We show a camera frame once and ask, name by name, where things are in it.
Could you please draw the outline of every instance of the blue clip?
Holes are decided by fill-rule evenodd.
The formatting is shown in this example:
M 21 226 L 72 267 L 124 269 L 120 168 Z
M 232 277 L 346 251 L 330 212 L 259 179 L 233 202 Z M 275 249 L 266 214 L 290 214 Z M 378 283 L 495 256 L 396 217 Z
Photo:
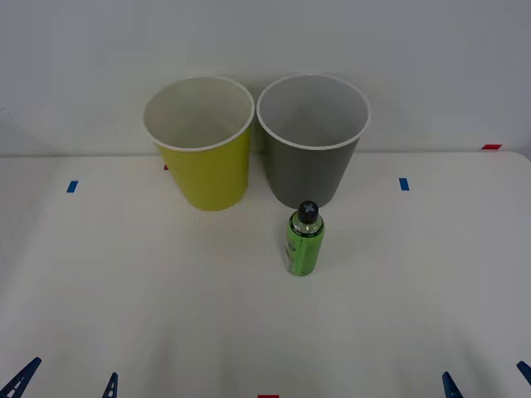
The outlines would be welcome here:
M 529 384 L 531 384 L 531 367 L 524 361 L 518 362 L 516 367 L 522 372 L 522 374 L 525 377 L 525 380 L 528 381 Z
M 116 398 L 118 396 L 118 375 L 116 373 L 113 373 L 110 377 L 109 383 L 107 384 L 107 388 L 105 388 L 105 392 L 103 394 L 103 398 Z
M 445 387 L 446 398 L 463 398 L 463 395 L 452 380 L 450 373 L 447 371 L 442 375 L 442 384 Z
M 20 398 L 35 374 L 35 371 L 39 365 L 41 365 L 41 362 L 41 358 L 37 357 L 28 363 L 24 369 L 19 371 L 18 374 L 0 390 L 0 398 L 8 398 L 11 393 L 11 398 Z

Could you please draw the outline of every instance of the cup rim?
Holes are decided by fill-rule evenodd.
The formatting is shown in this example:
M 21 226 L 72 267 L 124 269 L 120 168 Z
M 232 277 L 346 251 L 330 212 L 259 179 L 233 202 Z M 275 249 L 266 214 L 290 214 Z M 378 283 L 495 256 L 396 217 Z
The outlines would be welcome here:
M 247 121 L 244 123 L 243 127 L 237 133 L 235 133 L 231 137 L 221 141 L 220 143 L 214 143 L 213 145 L 208 145 L 206 147 L 199 147 L 199 148 L 181 148 L 181 147 L 175 147 L 173 145 L 168 145 L 167 143 L 163 143 L 162 141 L 160 141 L 157 138 L 155 138 L 151 134 L 151 132 L 149 131 L 148 126 L 146 126 L 146 123 L 145 123 L 146 108 L 148 107 L 148 104 L 153 100 L 153 98 L 156 95 L 158 95 L 163 90 L 166 90 L 170 85 L 175 85 L 175 84 L 184 82 L 186 80 L 195 80 L 195 79 L 198 79 L 198 80 L 199 79 L 224 80 L 224 81 L 226 81 L 228 83 L 231 83 L 231 84 L 236 85 L 237 87 L 239 87 L 246 94 L 246 97 L 251 102 L 251 112 L 250 112 L 249 118 L 247 119 Z M 160 147 L 163 147 L 163 148 L 166 148 L 166 149 L 169 149 L 169 150 L 172 150 L 172 151 L 177 151 L 177 152 L 205 152 L 205 151 L 209 151 L 211 149 L 222 147 L 222 146 L 230 143 L 231 141 L 234 141 L 235 139 L 240 137 L 242 134 L 244 134 L 245 131 L 247 130 L 247 128 L 251 125 L 252 119 L 255 116 L 255 110 L 256 110 L 255 100 L 252 98 L 252 95 L 249 92 L 249 90 L 242 83 L 240 83 L 238 81 L 235 81 L 233 79 L 229 79 L 227 77 L 216 76 L 216 75 L 190 76 L 190 77 L 187 77 L 187 78 L 184 78 L 184 79 L 181 79 L 181 80 L 174 81 L 173 83 L 171 83 L 169 85 L 165 85 L 161 90 L 158 90 L 155 94 L 153 94 L 149 98 L 148 102 L 146 102 L 146 105 L 144 106 L 144 110 L 142 112 L 142 124 L 143 124 L 144 129 L 146 130 L 146 133 L 148 134 L 148 136 Z
M 365 125 L 359 130 L 359 133 L 357 133 L 354 137 L 352 138 L 349 138 L 348 140 L 346 141 L 343 141 L 342 143 L 336 143 L 334 145 L 325 145 L 325 146 L 322 146 L 322 147 L 314 147 L 314 146 L 310 146 L 310 145 L 301 145 L 299 143 L 292 143 L 291 141 L 288 141 L 287 139 L 285 138 L 282 138 L 281 136 L 273 133 L 269 127 L 267 127 L 267 124 L 264 122 L 264 120 L 262 119 L 262 115 L 261 115 L 261 112 L 260 112 L 260 104 L 261 104 L 261 101 L 262 99 L 264 98 L 264 95 L 267 93 L 267 91 L 269 91 L 272 87 L 278 85 L 279 83 L 282 83 L 283 81 L 285 80 L 289 80 L 289 79 L 294 79 L 294 78 L 298 78 L 298 77 L 304 77 L 304 76 L 316 76 L 316 77 L 323 77 L 325 79 L 331 79 L 331 80 L 336 80 L 338 81 L 339 83 L 342 83 L 344 85 L 347 85 L 349 86 L 351 89 L 354 89 L 360 97 L 362 97 L 363 99 L 363 102 L 365 102 L 365 105 L 367 105 L 367 121 L 365 122 Z M 256 102 L 256 115 L 258 117 L 258 120 L 260 121 L 260 125 L 262 126 L 262 128 L 271 136 L 273 137 L 274 139 L 282 142 L 282 143 L 285 143 L 286 145 L 289 145 L 293 148 L 298 148 L 298 149 L 305 149 L 305 150 L 308 150 L 308 151 L 327 151 L 327 150 L 330 150 L 330 149 L 336 149 L 336 148 L 341 148 L 341 147 L 344 147 L 344 146 L 347 146 L 351 143 L 353 143 L 354 141 L 358 140 L 362 133 L 367 129 L 367 127 L 369 126 L 369 123 L 371 121 L 371 118 L 372 118 L 372 112 L 371 112 L 371 104 L 370 102 L 368 101 L 368 98 L 367 96 L 358 88 L 356 87 L 355 85 L 353 85 L 352 83 L 350 83 L 349 81 L 347 80 L 344 80 L 344 79 L 340 79 L 338 78 L 337 76 L 334 76 L 334 75 L 327 75 L 327 74 L 322 74 L 322 73 L 298 73 L 298 74 L 294 74 L 294 75 L 287 75 L 285 77 L 282 77 L 278 80 L 275 80 L 274 82 L 270 83 L 267 87 L 264 88 L 264 90 L 261 92 L 260 94 L 260 97 L 258 98 L 258 101 Z

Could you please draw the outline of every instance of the white tabletop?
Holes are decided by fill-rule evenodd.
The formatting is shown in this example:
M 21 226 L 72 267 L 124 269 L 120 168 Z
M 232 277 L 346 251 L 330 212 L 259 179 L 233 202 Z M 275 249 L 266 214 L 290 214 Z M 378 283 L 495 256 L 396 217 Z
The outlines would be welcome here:
M 303 278 L 258 158 L 249 180 L 208 213 L 160 158 L 0 159 L 0 386 L 39 356 L 25 398 L 99 397 L 113 371 L 120 398 L 442 397 L 444 371 L 531 396 L 527 159 L 357 154 Z

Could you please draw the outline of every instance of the paper cup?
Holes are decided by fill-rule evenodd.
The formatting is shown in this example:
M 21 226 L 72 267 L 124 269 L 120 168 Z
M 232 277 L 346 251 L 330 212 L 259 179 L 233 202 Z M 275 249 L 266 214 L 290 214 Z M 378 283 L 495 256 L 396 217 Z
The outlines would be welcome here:
M 262 92 L 257 115 L 265 135 L 271 190 L 285 205 L 326 205 L 338 189 L 371 119 L 365 95 L 328 75 L 294 75 Z
M 148 135 L 196 208 L 220 211 L 243 197 L 254 113 L 243 85 L 216 76 L 178 81 L 146 105 Z

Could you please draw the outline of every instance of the white wall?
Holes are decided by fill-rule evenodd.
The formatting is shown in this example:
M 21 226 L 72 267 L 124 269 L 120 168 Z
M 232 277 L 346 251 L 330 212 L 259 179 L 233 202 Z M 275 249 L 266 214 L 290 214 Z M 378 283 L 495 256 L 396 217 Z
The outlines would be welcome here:
M 325 71 L 372 101 L 360 149 L 523 147 L 530 18 L 527 0 L 5 1 L 0 106 L 59 152 L 151 153 L 140 114 L 174 80 L 228 75 L 257 95 Z

